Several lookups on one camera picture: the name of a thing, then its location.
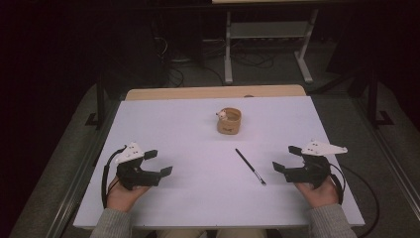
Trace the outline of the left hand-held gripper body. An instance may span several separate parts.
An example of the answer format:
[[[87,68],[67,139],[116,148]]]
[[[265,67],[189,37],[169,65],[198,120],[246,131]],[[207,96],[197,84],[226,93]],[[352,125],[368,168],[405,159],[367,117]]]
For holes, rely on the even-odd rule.
[[[126,189],[134,186],[158,186],[161,180],[159,172],[144,171],[141,168],[144,151],[135,142],[126,146],[116,159],[116,176]]]

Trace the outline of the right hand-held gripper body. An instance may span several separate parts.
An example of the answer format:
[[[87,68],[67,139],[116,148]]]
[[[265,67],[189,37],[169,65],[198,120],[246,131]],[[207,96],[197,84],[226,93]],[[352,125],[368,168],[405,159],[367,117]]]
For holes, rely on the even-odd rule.
[[[348,149],[328,143],[311,140],[303,149],[302,168],[285,169],[284,176],[288,182],[311,183],[318,188],[326,177],[336,179],[332,174],[332,164],[326,158],[327,155],[346,154]]]

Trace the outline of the person's left hand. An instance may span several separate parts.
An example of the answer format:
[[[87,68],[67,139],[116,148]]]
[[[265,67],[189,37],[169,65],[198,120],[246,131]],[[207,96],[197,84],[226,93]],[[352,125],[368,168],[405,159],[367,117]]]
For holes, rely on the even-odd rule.
[[[150,189],[149,186],[134,186],[126,189],[117,177],[110,182],[107,193],[106,207],[122,212],[129,212],[136,201]]]

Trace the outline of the person's right hand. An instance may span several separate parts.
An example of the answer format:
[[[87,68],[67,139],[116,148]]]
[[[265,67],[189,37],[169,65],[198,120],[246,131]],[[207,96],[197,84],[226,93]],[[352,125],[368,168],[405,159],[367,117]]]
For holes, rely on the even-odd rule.
[[[330,177],[327,177],[318,188],[311,188],[306,183],[296,183],[295,186],[312,208],[339,203],[336,187]]]

